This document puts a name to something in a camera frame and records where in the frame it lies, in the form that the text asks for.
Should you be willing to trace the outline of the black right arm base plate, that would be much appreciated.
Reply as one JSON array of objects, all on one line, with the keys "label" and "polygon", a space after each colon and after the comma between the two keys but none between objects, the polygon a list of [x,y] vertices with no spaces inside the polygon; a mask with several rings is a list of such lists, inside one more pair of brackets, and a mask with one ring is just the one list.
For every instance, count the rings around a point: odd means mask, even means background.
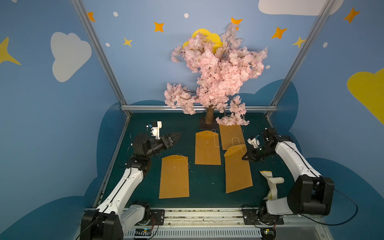
[{"label": "black right arm base plate", "polygon": [[259,209],[242,209],[241,210],[245,225],[264,225],[274,226],[283,225],[284,220],[282,216],[270,215],[264,210]]}]

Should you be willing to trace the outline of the brown kraft file bag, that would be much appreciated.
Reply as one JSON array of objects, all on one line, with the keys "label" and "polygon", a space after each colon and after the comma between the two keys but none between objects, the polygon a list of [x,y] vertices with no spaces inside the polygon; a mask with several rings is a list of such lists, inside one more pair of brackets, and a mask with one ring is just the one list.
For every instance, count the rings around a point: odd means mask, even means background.
[{"label": "brown kraft file bag", "polygon": [[222,149],[227,151],[230,147],[245,144],[243,130],[239,125],[219,125]]}]

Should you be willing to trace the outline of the brown kraft envelope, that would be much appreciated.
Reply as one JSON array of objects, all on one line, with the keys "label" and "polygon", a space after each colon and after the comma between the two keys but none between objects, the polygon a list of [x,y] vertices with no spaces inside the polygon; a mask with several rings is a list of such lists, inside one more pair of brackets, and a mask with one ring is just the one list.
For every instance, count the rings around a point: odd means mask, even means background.
[{"label": "brown kraft envelope", "polygon": [[224,154],[227,194],[253,186],[250,164],[242,160],[246,152],[242,144],[230,147]]},{"label": "brown kraft envelope", "polygon": [[190,196],[188,157],[171,155],[162,158],[159,199]]},{"label": "brown kraft envelope", "polygon": [[221,165],[219,134],[212,131],[196,133],[195,164]]}]

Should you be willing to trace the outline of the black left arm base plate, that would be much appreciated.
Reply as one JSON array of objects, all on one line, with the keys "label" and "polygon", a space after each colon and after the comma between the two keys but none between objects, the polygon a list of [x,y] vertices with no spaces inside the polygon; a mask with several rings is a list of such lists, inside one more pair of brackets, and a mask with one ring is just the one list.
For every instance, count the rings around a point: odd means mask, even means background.
[{"label": "black left arm base plate", "polygon": [[142,220],[135,224],[135,226],[163,226],[165,221],[164,209],[151,209],[150,216],[147,220]]}]

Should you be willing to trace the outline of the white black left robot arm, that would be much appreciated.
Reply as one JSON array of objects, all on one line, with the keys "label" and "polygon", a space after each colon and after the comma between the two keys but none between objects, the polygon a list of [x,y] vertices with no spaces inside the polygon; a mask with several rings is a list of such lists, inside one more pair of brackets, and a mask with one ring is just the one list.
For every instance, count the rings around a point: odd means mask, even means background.
[{"label": "white black left robot arm", "polygon": [[173,147],[180,137],[180,132],[160,137],[137,135],[132,144],[133,154],[128,158],[123,176],[95,210],[87,210],[84,213],[81,232],[77,239],[122,240],[124,235],[139,222],[148,223],[151,210],[147,202],[136,201],[128,210],[125,210],[125,207],[137,186],[147,175],[151,167],[151,158]]}]

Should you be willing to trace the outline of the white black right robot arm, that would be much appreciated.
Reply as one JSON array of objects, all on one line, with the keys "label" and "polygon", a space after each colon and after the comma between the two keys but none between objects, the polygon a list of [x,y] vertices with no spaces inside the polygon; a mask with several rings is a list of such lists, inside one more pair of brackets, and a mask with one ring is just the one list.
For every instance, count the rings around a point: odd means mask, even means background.
[{"label": "white black right robot arm", "polygon": [[278,155],[295,181],[287,197],[277,197],[277,185],[281,177],[273,177],[266,172],[270,184],[270,194],[264,199],[260,216],[282,215],[321,215],[327,216],[331,211],[335,184],[332,179],[324,178],[300,153],[290,136],[279,135],[274,128],[262,132],[264,144],[256,137],[250,137],[249,147],[242,157],[244,161],[259,162],[271,155]]}]

